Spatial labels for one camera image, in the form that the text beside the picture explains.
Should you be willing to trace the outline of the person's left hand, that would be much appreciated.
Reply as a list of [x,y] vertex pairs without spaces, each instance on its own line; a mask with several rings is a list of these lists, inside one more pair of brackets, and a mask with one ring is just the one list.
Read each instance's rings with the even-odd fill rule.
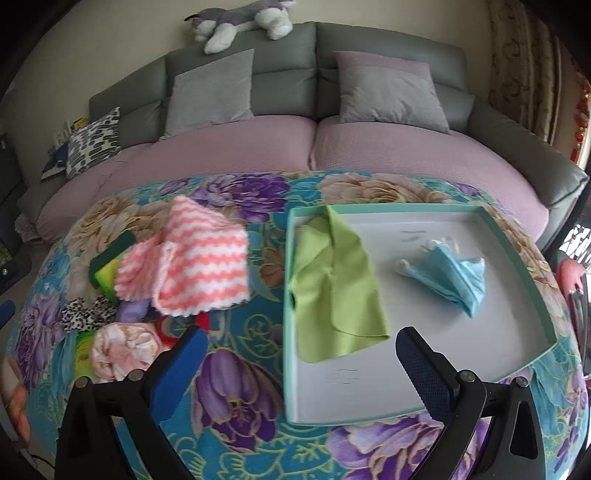
[[16,361],[7,355],[1,356],[1,400],[19,439],[28,446],[31,427],[25,412],[27,388]]

